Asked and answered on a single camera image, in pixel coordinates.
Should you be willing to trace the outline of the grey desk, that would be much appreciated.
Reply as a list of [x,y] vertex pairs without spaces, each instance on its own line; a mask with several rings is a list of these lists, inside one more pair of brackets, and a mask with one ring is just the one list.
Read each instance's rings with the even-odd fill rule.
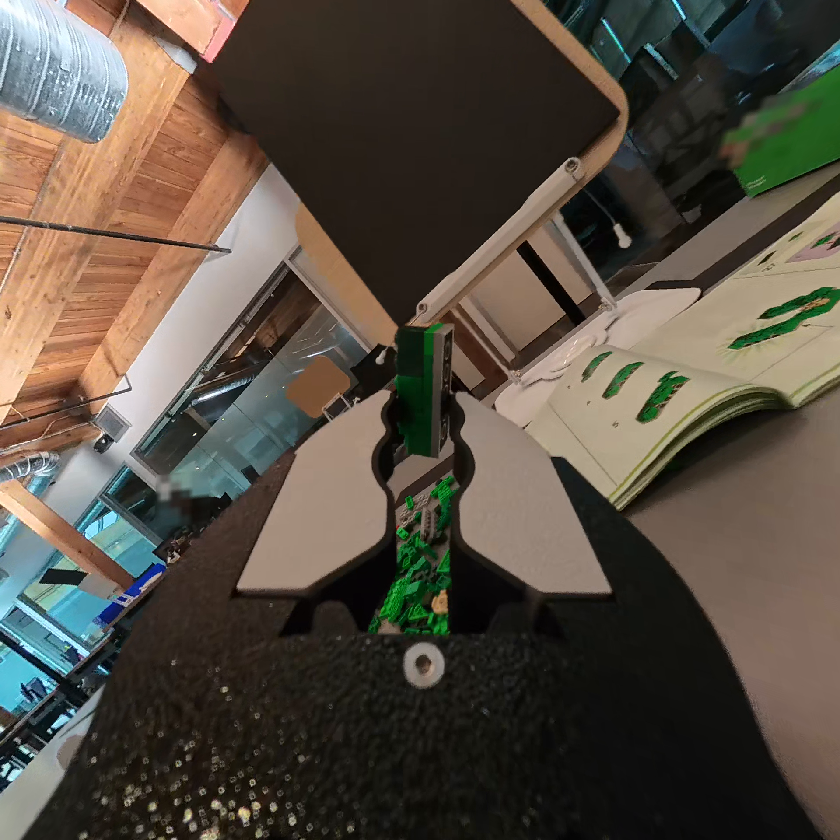
[[838,391],[703,437],[628,513],[561,469],[617,592],[488,634],[234,594],[291,457],[152,596],[2,838],[838,838]]

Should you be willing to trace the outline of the green and grey brick assembly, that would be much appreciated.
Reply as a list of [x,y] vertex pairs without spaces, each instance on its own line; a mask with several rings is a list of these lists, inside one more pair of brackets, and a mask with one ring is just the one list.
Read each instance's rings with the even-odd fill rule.
[[396,427],[409,455],[437,458],[448,440],[453,350],[450,324],[396,332]]

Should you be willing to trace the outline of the black panel with wooden edge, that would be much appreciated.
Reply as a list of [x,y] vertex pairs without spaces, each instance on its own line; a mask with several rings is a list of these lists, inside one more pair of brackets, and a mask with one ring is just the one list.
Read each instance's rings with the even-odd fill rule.
[[621,86],[541,2],[250,2],[210,69],[300,200],[323,296],[371,345],[416,322],[563,163],[582,163],[467,291],[479,283],[627,128]]

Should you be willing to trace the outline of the green cardboard box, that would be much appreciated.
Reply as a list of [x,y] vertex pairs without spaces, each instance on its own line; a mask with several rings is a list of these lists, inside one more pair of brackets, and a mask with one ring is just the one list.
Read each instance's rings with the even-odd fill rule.
[[720,156],[748,196],[839,159],[839,44],[722,138]]

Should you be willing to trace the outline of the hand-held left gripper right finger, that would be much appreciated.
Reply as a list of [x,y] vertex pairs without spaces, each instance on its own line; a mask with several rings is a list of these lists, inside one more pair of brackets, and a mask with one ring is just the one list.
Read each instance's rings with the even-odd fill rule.
[[519,426],[458,393],[472,457],[459,530],[468,549],[543,595],[613,593],[549,454]]

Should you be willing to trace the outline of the open building instruction booklet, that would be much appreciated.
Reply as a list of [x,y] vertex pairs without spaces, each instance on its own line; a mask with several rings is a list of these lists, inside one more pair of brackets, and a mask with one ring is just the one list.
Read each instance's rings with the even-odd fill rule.
[[586,350],[524,431],[624,509],[699,436],[839,377],[839,197],[629,350]]

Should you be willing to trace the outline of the grey wall vent box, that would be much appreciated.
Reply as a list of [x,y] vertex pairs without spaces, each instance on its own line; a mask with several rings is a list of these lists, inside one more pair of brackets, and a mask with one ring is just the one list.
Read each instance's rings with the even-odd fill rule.
[[93,451],[103,455],[111,446],[118,443],[131,428],[131,422],[119,413],[110,403],[92,419],[99,435],[93,444]]

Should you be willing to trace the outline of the black ceiling rod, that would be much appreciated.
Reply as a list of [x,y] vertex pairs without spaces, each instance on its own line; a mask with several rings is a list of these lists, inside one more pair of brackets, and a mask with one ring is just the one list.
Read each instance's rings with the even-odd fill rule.
[[203,245],[183,240],[152,237],[142,234],[121,233],[117,231],[99,229],[94,227],[74,226],[69,224],[46,222],[43,220],[36,220],[30,218],[2,215],[1,224],[20,228],[48,230],[57,233],[84,235],[99,238],[112,238],[126,242],[142,243],[147,245],[170,246],[180,249],[198,250],[206,254],[219,254],[223,256],[228,256],[232,253],[232,250],[230,248],[225,248],[220,245]]

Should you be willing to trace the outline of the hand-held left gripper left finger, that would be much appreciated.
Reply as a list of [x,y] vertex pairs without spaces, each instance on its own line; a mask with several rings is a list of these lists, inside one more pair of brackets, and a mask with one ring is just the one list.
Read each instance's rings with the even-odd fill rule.
[[314,595],[386,549],[395,510],[380,456],[390,454],[394,397],[373,394],[299,447],[238,595]]

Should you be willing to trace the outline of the silver ventilation duct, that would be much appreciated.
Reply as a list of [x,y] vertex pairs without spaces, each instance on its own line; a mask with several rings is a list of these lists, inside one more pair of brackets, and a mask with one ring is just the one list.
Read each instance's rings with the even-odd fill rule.
[[129,93],[111,40],[54,2],[1,2],[2,110],[96,144]]

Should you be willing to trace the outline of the pile of green bricks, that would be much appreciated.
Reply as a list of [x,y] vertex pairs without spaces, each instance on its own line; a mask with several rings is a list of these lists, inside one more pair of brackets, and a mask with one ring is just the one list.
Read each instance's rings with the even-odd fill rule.
[[459,483],[449,471],[396,509],[395,573],[369,634],[447,636],[452,588],[450,537]]

